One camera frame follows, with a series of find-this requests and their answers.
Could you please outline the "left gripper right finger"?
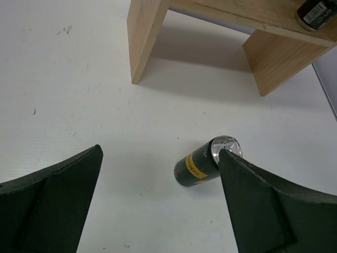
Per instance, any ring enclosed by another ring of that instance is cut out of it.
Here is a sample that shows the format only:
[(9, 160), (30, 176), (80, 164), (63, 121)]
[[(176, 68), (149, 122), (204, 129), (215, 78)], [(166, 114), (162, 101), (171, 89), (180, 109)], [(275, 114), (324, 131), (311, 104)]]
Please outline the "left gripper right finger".
[(220, 151), (219, 170), (239, 252), (336, 252), (336, 196)]

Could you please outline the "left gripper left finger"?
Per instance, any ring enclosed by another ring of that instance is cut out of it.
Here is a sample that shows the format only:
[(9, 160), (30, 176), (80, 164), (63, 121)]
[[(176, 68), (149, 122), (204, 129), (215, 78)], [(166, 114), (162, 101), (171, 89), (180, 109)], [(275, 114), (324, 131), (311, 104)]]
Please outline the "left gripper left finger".
[(1, 252), (76, 252), (103, 160), (95, 145), (1, 183)]

